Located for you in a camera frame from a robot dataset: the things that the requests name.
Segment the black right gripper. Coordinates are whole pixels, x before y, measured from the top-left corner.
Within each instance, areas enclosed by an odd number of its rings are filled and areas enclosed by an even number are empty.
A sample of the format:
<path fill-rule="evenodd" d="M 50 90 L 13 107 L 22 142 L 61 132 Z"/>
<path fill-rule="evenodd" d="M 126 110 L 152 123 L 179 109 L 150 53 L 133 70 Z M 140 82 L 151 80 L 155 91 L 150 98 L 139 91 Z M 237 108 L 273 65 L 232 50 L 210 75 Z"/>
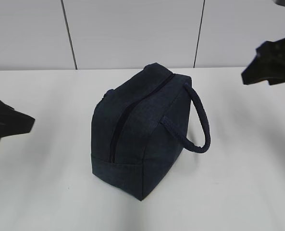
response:
<path fill-rule="evenodd" d="M 262 43 L 256 53 L 257 56 L 241 73 L 243 84 L 266 80 L 269 85 L 285 83 L 285 38 Z"/>

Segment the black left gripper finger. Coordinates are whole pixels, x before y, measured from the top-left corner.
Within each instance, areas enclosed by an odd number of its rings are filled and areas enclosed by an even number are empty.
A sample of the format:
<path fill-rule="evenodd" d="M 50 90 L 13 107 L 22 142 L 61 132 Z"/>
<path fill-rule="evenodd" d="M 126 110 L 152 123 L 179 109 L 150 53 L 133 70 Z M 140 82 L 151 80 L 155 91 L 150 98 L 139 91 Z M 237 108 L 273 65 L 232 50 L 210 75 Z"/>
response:
<path fill-rule="evenodd" d="M 16 111 L 0 100 L 0 140 L 3 137 L 27 134 L 34 123 L 33 117 Z"/>

